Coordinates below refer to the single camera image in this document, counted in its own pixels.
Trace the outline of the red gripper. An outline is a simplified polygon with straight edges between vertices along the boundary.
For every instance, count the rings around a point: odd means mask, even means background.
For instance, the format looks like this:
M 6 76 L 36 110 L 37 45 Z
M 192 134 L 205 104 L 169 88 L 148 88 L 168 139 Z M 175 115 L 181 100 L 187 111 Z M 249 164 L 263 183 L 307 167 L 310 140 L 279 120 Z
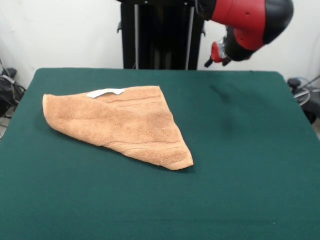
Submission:
M 211 47 L 211 58 L 204 64 L 205 68 L 209 68 L 213 63 L 222 63 L 225 59 L 223 42 L 216 41 Z

